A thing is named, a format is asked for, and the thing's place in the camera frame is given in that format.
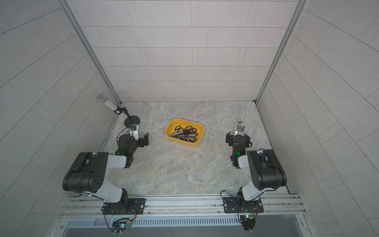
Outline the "yellow plastic storage box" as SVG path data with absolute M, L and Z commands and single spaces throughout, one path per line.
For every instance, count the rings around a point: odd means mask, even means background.
M 198 146 L 204 132 L 204 127 L 197 122 L 184 119 L 173 119 L 165 131 L 166 137 L 176 143 Z

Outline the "yellow handled scissors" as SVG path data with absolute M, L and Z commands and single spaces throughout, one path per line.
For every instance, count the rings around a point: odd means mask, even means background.
M 179 136 L 175 136 L 174 138 L 181 141 L 189 142 L 189 143 L 195 143 L 197 141 L 195 134 L 179 135 Z

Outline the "large black handled scissors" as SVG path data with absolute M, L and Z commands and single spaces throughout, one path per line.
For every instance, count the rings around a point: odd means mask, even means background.
M 197 136 L 197 129 L 192 126 L 184 127 L 183 135 L 195 134 Z

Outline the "small black handled scissors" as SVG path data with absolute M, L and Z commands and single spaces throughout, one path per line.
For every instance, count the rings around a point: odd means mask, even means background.
M 174 129 L 174 132 L 170 134 L 170 137 L 177 137 L 183 135 L 184 128 L 181 127 L 180 125 L 176 126 Z

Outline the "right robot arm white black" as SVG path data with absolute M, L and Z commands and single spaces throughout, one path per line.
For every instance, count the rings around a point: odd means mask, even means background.
M 245 211 L 262 212 L 260 197 L 287 184 L 286 174 L 272 149 L 246 150 L 252 146 L 248 135 L 226 134 L 232 147 L 231 163 L 236 169 L 248 169 L 251 180 L 236 195 L 237 207 Z

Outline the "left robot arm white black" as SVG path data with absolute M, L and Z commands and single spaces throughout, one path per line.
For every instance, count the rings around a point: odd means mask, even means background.
M 128 197 L 127 190 L 105 179 L 108 169 L 130 168 L 138 148 L 149 145 L 149 134 L 135 139 L 130 134 L 119 137 L 116 153 L 81 152 L 63 178 L 62 188 L 73 193 L 86 193 L 103 201 L 103 215 L 143 214 L 146 200 Z

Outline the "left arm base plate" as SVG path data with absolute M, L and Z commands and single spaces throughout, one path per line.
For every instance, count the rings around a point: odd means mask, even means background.
M 117 203 L 104 203 L 101 208 L 103 215 L 140 215 L 146 204 L 145 198 L 131 198 L 127 203 L 122 199 Z

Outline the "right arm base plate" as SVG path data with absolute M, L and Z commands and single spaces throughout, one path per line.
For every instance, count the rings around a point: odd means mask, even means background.
M 255 201 L 238 201 L 235 197 L 223 197 L 225 213 L 263 213 L 261 199 Z

